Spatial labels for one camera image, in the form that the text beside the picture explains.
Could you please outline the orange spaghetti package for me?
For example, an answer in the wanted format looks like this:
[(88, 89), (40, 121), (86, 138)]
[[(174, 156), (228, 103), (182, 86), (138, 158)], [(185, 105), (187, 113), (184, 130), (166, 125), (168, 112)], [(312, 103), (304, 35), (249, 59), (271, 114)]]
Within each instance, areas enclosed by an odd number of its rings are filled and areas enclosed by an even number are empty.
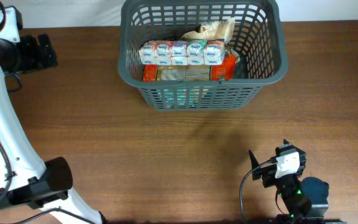
[(234, 77), (236, 58), (226, 56), (221, 65), (145, 65), (143, 82), (161, 81), (220, 81)]

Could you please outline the Kleenex tissue multipack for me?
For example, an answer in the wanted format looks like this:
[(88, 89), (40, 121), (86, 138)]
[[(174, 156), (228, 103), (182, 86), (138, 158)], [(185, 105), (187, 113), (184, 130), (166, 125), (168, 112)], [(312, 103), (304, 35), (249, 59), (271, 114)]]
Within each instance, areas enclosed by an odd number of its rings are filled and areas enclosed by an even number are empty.
[(220, 40), (150, 40), (138, 54), (144, 65), (221, 65), (226, 49)]

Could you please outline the beige bread bag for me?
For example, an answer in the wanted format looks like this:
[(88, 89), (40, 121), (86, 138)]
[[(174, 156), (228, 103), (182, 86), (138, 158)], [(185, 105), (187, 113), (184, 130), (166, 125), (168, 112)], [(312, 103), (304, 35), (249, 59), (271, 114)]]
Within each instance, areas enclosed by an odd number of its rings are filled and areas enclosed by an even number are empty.
[(225, 21), (205, 22), (198, 30), (185, 33), (181, 40), (223, 40), (228, 44), (233, 37), (235, 24), (234, 17)]

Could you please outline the teal wet wipes pack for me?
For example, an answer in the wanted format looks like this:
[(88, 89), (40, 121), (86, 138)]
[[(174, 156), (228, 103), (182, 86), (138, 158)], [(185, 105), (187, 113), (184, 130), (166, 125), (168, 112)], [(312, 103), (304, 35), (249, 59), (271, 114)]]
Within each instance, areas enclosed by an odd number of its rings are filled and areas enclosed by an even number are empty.
[(195, 107), (198, 101), (198, 90), (187, 89), (164, 89), (158, 92), (159, 97), (165, 98), (164, 102), (168, 108)]

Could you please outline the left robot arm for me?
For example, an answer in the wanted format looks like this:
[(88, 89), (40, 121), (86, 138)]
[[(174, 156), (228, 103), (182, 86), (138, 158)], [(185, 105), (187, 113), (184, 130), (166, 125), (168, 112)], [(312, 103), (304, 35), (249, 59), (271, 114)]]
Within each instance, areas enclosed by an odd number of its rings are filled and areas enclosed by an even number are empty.
[(26, 205), (62, 223), (105, 223), (74, 189), (67, 161), (42, 160), (14, 111), (6, 78), (57, 65), (48, 35), (21, 36), (22, 27), (18, 9), (0, 3), (0, 211)]

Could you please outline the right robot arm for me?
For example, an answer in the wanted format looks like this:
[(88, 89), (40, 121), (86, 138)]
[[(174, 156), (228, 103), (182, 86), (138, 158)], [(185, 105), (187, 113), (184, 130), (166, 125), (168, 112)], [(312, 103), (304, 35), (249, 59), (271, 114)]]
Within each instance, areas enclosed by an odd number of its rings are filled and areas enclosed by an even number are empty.
[(281, 212), (275, 223), (322, 223), (328, 209), (329, 184), (316, 177), (300, 180), (306, 167), (306, 152), (283, 140), (275, 156), (259, 163), (249, 151), (253, 180), (264, 188), (275, 187), (275, 199), (281, 198), (287, 213)]

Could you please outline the grey plastic basket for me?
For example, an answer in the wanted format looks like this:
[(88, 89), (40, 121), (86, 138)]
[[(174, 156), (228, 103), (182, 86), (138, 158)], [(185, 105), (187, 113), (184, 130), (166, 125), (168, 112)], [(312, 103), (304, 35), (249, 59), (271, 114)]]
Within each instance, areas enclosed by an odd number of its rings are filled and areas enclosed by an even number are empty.
[[(228, 46), (240, 61), (230, 80), (143, 82), (138, 49), (148, 40), (175, 40), (203, 22), (235, 18)], [(281, 80), (288, 57), (274, 0), (127, 0), (121, 8), (119, 60), (121, 78), (139, 89), (156, 110), (242, 108), (263, 86)]]

